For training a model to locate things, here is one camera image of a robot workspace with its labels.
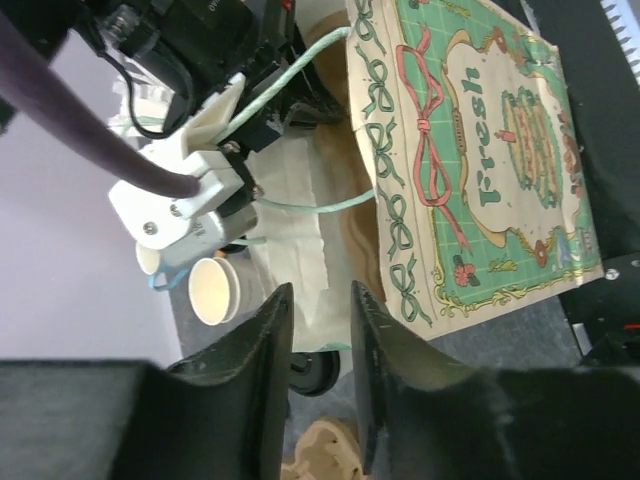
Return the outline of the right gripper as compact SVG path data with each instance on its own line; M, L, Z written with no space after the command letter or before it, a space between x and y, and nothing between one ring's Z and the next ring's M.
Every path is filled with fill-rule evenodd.
M134 80L164 85L173 97L162 140L183 126L233 75L246 78L241 112L290 71L307 48L292 1L80 1L76 30L123 77L133 112Z

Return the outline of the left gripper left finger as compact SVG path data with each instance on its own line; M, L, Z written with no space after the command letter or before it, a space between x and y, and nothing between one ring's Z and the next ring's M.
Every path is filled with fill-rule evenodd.
M294 292L167 369L146 361L1 365L5 479L276 479Z

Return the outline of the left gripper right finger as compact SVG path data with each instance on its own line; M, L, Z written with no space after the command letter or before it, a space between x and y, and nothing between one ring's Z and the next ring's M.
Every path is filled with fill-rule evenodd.
M373 479L635 479L639 371L473 368L351 287L362 468Z

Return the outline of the single cardboard cup carrier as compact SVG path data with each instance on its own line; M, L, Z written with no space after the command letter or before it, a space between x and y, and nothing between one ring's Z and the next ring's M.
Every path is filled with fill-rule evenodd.
M320 418L298 439L294 454L281 464L282 480L363 480L357 430L336 418Z

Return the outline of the green paper gift bag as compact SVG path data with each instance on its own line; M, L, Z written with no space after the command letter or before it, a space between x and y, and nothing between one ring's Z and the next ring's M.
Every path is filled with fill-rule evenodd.
M554 45L490 1L328 2L304 41L342 26L371 190L337 200L315 131L249 160L251 255L266 290L295 288L295 350L351 345L339 213L370 199L383 303L424 339L602 276Z

